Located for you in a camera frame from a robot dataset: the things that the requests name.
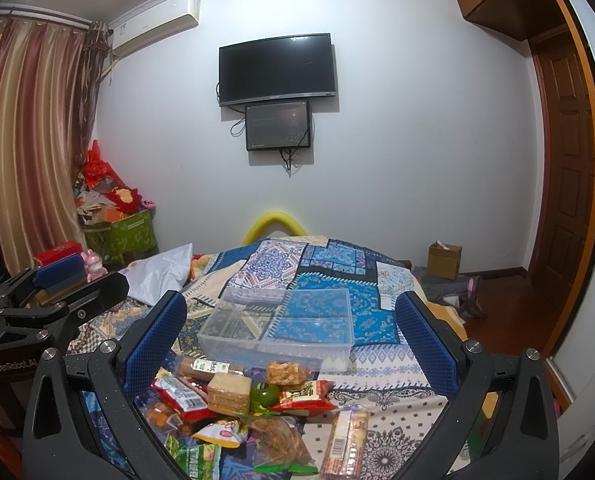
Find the small cardboard box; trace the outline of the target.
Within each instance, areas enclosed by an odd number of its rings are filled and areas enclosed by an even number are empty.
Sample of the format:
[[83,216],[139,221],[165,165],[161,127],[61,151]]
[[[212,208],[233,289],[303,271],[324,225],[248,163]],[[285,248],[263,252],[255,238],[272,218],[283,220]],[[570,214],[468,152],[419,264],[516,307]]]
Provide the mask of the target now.
[[462,247],[437,240],[427,250],[427,273],[437,278],[454,280],[460,270]]

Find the yellow white snack packet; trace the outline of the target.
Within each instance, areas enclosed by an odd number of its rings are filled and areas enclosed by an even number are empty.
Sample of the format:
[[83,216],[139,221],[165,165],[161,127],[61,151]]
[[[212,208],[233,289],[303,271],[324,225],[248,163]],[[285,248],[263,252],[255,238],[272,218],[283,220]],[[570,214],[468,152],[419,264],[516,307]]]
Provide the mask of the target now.
[[218,419],[196,431],[192,437],[223,448],[240,448],[248,440],[249,427],[239,419]]

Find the brown wooden door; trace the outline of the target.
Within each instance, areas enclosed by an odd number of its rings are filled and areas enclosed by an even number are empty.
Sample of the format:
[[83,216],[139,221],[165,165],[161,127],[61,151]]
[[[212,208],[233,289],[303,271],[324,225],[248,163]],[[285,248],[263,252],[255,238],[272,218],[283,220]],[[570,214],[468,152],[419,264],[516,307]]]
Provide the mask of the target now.
[[567,322],[567,300],[582,261],[593,203],[593,121],[581,59],[560,27],[531,42],[544,114],[544,193],[532,284],[558,312],[547,340]]

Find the orange fried snack clear pack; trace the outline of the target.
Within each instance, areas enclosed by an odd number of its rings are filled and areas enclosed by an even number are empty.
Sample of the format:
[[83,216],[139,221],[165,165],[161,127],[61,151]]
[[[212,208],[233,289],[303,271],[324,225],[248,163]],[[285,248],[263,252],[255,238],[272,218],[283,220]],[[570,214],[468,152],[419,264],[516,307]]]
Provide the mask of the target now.
[[277,386],[299,386],[311,376],[311,372],[296,362],[270,362],[266,366],[267,382]]

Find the small black wall monitor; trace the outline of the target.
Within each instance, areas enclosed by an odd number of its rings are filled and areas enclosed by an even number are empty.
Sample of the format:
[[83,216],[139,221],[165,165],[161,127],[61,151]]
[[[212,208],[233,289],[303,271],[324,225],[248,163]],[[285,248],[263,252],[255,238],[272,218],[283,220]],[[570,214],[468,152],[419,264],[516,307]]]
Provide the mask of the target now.
[[307,101],[248,105],[244,123],[248,152],[311,146],[311,107]]

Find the clear bag brown fried snack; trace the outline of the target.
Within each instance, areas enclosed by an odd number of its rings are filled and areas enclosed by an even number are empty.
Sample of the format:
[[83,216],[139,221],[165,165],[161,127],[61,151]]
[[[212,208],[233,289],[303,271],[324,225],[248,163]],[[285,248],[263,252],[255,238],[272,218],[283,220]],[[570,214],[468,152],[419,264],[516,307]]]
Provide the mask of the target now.
[[295,417],[258,417],[253,418],[249,426],[256,445],[254,470],[257,474],[317,474],[318,468]]

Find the green jelly cup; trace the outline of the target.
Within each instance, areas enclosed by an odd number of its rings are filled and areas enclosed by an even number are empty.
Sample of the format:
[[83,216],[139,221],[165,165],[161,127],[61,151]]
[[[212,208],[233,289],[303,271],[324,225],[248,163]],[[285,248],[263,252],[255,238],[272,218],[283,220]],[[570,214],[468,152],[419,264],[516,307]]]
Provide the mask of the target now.
[[250,391],[250,412],[267,413],[280,400],[280,388],[277,385],[258,382]]

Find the clothes pile on floor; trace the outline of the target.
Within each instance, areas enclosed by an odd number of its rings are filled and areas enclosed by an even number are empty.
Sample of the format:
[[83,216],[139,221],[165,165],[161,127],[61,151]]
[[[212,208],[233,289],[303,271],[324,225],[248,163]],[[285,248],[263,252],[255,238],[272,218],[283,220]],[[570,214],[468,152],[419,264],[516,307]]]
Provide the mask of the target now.
[[420,283],[427,299],[435,304],[454,307],[463,320],[487,318],[477,298],[480,275],[458,274],[454,280],[449,280],[427,273],[423,266],[413,269],[412,274]]

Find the beige cracker block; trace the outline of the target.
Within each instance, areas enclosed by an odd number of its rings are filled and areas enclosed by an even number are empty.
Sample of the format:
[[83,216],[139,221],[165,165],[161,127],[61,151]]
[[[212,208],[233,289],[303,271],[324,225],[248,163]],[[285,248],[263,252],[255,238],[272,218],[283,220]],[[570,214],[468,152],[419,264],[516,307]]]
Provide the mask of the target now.
[[208,385],[208,407],[211,411],[229,415],[247,415],[250,411],[252,380],[249,377],[216,373]]

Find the clear plastic storage bin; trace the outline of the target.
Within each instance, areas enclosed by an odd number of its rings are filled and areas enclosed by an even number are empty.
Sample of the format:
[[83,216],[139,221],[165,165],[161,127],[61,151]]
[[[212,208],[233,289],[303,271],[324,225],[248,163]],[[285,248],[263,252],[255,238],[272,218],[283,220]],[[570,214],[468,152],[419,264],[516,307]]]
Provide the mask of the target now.
[[213,361],[250,368],[296,362],[311,372],[343,373],[355,344],[351,299],[344,288],[228,287],[198,341]]

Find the red barcode snack packet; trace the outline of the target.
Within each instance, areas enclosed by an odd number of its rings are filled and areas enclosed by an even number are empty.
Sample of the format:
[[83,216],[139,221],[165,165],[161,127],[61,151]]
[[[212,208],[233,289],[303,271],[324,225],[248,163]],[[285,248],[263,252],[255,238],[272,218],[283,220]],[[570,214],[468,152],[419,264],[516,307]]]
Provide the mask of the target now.
[[187,385],[167,370],[158,371],[151,387],[186,422],[200,422],[214,416],[208,397],[201,389]]

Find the red chinese snack packet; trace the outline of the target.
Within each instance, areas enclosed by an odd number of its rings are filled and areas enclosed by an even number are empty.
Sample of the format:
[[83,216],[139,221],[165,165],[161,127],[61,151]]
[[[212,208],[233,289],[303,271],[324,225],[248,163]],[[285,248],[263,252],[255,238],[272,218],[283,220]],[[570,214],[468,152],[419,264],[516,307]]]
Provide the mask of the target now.
[[328,400],[328,393],[333,386],[334,383],[329,380],[309,380],[299,386],[284,388],[270,411],[305,417],[332,412],[337,408]]

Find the pink toy figure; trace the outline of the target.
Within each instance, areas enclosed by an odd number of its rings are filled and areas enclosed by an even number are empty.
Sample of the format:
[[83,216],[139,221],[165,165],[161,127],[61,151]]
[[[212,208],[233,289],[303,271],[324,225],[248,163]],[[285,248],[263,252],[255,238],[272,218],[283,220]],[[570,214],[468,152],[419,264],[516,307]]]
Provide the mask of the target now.
[[92,249],[87,249],[81,253],[83,259],[84,268],[86,272],[86,280],[88,283],[102,278],[108,273],[108,270],[104,267],[104,262],[100,255],[94,252]]

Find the long wafer bar clear pack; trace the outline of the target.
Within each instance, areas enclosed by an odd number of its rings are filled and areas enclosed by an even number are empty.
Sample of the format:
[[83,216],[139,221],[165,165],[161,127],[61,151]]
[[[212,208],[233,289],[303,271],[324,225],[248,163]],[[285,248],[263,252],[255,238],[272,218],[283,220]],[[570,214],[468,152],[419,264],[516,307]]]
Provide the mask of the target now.
[[337,412],[320,467],[322,479],[360,478],[368,422],[369,411],[360,405],[348,405]]

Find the yellow foam hoop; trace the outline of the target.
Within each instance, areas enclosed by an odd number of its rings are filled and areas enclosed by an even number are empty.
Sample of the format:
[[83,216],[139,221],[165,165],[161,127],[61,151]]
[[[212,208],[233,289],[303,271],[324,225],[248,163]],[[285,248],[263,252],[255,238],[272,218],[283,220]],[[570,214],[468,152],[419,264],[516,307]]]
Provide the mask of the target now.
[[241,243],[242,246],[250,245],[258,240],[262,240],[266,235],[275,231],[282,232],[284,235],[305,236],[306,231],[290,214],[282,211],[270,211],[263,214],[250,227]]

